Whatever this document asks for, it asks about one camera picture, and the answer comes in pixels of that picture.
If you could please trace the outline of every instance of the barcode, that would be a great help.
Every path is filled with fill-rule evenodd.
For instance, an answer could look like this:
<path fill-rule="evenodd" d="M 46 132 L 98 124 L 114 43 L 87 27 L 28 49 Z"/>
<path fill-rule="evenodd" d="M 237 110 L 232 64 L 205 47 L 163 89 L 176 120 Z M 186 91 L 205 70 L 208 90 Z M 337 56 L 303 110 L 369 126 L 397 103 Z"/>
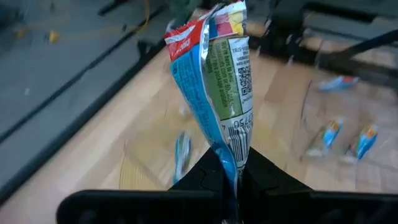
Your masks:
<path fill-rule="evenodd" d="M 252 91 L 252 83 L 251 83 L 251 69 L 250 65 L 242 68 L 238 68 L 239 73 L 239 82 L 241 83 L 242 95 L 246 95 L 251 93 Z"/>
<path fill-rule="evenodd" d="M 240 128 L 229 127 L 229 147 L 232 149 L 235 159 L 238 162 L 247 158 L 251 139 L 251 126 L 243 126 Z"/>

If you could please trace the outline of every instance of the qr code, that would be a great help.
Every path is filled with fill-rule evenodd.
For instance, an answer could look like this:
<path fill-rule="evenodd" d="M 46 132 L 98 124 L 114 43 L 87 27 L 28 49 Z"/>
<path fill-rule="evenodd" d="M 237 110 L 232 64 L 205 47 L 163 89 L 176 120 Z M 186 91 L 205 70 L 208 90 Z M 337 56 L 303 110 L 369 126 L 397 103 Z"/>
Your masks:
<path fill-rule="evenodd" d="M 246 66 L 238 69 L 239 73 L 239 81 L 242 86 L 242 95 L 246 95 L 252 92 L 252 84 L 251 84 L 251 70 L 250 66 Z"/>

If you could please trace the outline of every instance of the plastic bag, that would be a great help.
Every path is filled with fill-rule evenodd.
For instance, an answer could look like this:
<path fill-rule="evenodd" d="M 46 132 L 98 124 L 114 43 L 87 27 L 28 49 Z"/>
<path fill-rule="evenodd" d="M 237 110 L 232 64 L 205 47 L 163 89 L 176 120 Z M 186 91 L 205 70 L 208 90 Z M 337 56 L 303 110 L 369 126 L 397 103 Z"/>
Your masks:
<path fill-rule="evenodd" d="M 219 8 L 166 33 L 165 41 L 175 82 L 237 196 L 253 125 L 246 5 Z"/>

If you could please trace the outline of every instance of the green label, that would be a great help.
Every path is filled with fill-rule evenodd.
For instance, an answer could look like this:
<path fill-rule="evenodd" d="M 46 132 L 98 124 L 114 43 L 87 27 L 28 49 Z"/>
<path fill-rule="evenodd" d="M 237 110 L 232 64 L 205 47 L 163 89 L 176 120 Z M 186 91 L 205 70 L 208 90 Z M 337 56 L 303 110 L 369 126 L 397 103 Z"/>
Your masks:
<path fill-rule="evenodd" d="M 231 50 L 227 39 L 214 40 L 209 43 L 205 84 L 220 120 L 242 114 Z"/>

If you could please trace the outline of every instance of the wooden table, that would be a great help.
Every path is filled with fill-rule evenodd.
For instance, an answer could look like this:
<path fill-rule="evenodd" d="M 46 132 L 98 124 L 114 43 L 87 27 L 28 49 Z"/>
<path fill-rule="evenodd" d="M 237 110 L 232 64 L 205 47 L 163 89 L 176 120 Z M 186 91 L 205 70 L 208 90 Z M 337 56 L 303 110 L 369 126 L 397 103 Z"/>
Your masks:
<path fill-rule="evenodd" d="M 145 161 L 149 162 L 147 166 L 152 166 L 150 170 L 139 170 L 143 160 L 134 158 L 145 154 L 144 146 L 150 146 L 156 153 L 157 147 L 162 147 L 157 141 L 174 142 L 174 133 L 162 128 L 171 127 L 170 121 L 193 130 L 198 146 L 191 161 L 191 166 L 194 165 L 208 145 L 196 131 L 195 122 L 186 122 L 192 119 L 190 115 L 178 113 L 183 99 L 170 75 L 169 64 L 169 53 L 163 49 L 0 208 L 0 223 L 55 223 L 59 203 L 67 195 L 83 189 L 165 189 L 170 185 L 174 169 L 174 161 L 170 159 L 172 152 L 161 149 L 167 162 L 160 167 L 152 155 Z M 251 68 L 256 118 L 252 147 L 310 187 L 358 190 L 353 180 L 337 179 L 317 166 L 300 162 L 290 150 L 294 133 L 299 131 L 302 101 L 314 69 L 285 65 L 257 56 L 254 51 L 251 52 Z M 140 143 L 148 139 L 153 142 Z M 135 147 L 133 159 L 126 162 L 125 149 L 130 150 L 130 147 Z M 128 175 L 121 174 L 122 166 L 138 170 L 135 180 L 120 181 L 121 176 Z M 148 172 L 159 174 L 155 179 L 160 181 L 154 182 Z"/>

